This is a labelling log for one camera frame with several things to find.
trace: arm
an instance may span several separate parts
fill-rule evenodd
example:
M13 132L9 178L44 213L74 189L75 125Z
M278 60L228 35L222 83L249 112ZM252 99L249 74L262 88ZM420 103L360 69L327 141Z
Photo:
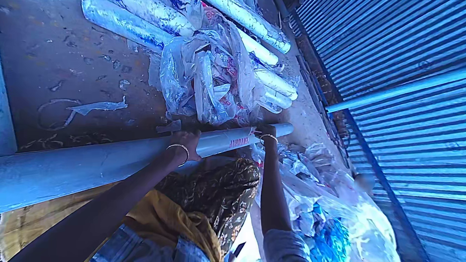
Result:
M262 134L276 136L274 126L265 125L258 128ZM262 233L270 229L291 231L288 205L281 185L280 169L278 166L277 142L271 137L264 137L265 160L262 192L260 195L260 217Z
M180 131L172 144L182 144L189 160L200 160L196 153L200 131ZM173 146L149 165L79 208L40 235L10 261L84 261L106 237L112 235L122 218L160 180L186 160L186 150Z

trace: person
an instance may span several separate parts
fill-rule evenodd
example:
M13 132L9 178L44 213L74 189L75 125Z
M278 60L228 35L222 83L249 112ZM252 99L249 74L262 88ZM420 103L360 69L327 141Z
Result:
M266 260L310 261L291 228L275 127L257 129L265 146L260 198ZM196 153L200 132L179 131L150 164L98 195L10 260L220 261L231 248L259 185L248 159L190 176L174 173Z

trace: pvc pipe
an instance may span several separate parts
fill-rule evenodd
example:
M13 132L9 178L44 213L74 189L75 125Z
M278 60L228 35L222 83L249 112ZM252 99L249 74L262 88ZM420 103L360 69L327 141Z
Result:
M267 48L263 47L240 29L238 29L238 32L240 33L241 40L243 41L243 44L249 53L254 52L257 58L271 66L274 66L278 63L278 57L270 52Z
M293 101L298 98L296 88L283 80L283 78L274 74L272 71L268 69L255 69L254 75L260 80L261 83L286 96L287 98Z
M191 37L196 31L184 15L159 0L111 1L171 35Z
M291 106L293 101L288 97L280 94L279 92L273 90L272 88L264 85L264 95L259 98L259 101L268 104L269 102L278 105L283 109L286 109Z
M207 0L207 2L280 52L286 54L290 50L291 45L285 34L269 24L248 6L237 0Z
M3 70L0 62L0 156L13 155L17 150L7 89L5 88L5 80L3 79Z
M107 0L82 0L87 20L161 53L173 36Z
M354 98L348 101L344 101L338 104L328 106L326 109L329 113L336 112L346 108L357 108L370 103L378 102L391 97L396 97L406 93L426 89L429 87L446 84L458 80L466 79L466 69L458 69L448 73L439 74L423 79L415 80L413 82L405 83L395 88L391 88L385 91L369 94L366 96Z
M293 132L276 124L277 136ZM206 132L202 157L258 143L253 127ZM87 145L0 157L0 213L123 180L165 150L170 137Z

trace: hand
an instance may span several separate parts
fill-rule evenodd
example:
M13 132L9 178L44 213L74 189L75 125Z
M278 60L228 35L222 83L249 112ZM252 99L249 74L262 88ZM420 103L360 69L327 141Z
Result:
M195 134L187 131L178 131L173 134L170 139L170 144L182 144L184 145L189 152L189 158L187 161L200 161L202 158L196 152L196 148L198 147L199 138L201 136L201 131L197 130ZM176 151L177 155L183 156L183 161L186 159L186 150L181 148L180 146L172 146Z

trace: wall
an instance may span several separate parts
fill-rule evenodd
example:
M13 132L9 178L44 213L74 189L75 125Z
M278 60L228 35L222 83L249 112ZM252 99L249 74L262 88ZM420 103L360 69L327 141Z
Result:
M349 100L466 67L466 1L305 0L296 10L329 77ZM297 35L297 22L292 26ZM430 261L466 258L466 81L350 110L388 180L374 200L397 234L403 261L413 254L392 190ZM374 173L354 129L348 153Z

